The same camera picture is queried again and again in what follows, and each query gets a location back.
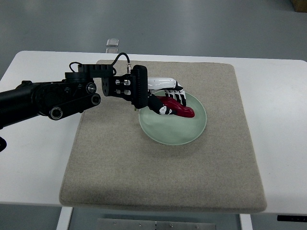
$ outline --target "plate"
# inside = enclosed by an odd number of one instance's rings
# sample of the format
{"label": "plate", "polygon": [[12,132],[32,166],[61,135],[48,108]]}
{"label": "plate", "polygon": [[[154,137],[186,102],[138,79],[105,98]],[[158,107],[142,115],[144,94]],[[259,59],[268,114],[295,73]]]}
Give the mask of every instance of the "plate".
{"label": "plate", "polygon": [[[165,96],[164,91],[156,92]],[[158,115],[148,107],[140,109],[139,122],[143,131],[153,140],[165,145],[183,145],[198,138],[207,124],[207,114],[200,101],[186,92],[187,106],[194,110],[193,118],[176,115]]]}

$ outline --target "metal bracket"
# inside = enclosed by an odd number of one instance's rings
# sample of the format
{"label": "metal bracket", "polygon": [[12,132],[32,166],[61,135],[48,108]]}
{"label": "metal bracket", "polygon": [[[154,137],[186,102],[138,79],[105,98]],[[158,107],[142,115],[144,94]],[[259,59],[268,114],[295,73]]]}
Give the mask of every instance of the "metal bracket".
{"label": "metal bracket", "polygon": [[96,230],[215,230],[215,224],[134,219],[97,220]]}

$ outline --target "black cable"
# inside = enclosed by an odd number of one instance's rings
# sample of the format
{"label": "black cable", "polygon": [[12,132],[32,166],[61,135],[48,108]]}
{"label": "black cable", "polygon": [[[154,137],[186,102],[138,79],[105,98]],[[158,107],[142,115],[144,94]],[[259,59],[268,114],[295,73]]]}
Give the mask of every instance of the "black cable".
{"label": "black cable", "polygon": [[127,58],[128,63],[130,63],[130,59],[128,57],[128,55],[126,53],[119,53],[117,55],[117,57],[115,58],[115,60],[112,62],[111,66],[115,65],[115,63],[117,62],[117,60],[119,59],[120,56],[124,55]]}
{"label": "black cable", "polygon": [[2,137],[0,137],[0,152],[6,148],[6,141]]}
{"label": "black cable", "polygon": [[75,71],[74,71],[74,70],[71,68],[71,65],[72,65],[72,64],[82,65],[82,63],[77,62],[77,61],[74,61],[74,62],[70,63],[70,64],[69,64],[69,68],[70,68],[70,69],[71,69],[71,71],[72,71],[72,72],[74,72],[74,73],[75,73]]}

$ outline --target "white table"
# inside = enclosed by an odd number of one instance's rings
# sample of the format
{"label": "white table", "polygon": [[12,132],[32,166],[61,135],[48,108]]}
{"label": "white table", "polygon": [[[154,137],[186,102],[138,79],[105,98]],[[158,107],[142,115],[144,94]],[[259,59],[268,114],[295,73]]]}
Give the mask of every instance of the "white table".
{"label": "white table", "polygon": [[[94,64],[116,54],[23,51],[0,92],[22,80],[60,81],[69,63]],[[129,55],[132,60],[219,62],[235,67],[268,207],[307,213],[307,63],[301,60]],[[60,206],[59,190],[81,114],[60,121],[38,116],[0,130],[0,203]]]}

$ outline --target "mat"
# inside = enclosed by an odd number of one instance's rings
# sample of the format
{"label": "mat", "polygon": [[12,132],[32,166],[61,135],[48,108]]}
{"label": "mat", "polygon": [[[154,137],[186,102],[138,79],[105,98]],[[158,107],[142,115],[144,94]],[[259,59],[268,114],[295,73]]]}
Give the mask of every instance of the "mat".
{"label": "mat", "polygon": [[[266,200],[233,66],[136,64],[147,67],[148,77],[174,78],[193,94],[207,112],[204,132],[185,145],[160,144],[143,132],[130,102],[98,91],[101,104],[82,114],[60,202],[148,211],[263,211]],[[125,74],[126,62],[115,68]]]}

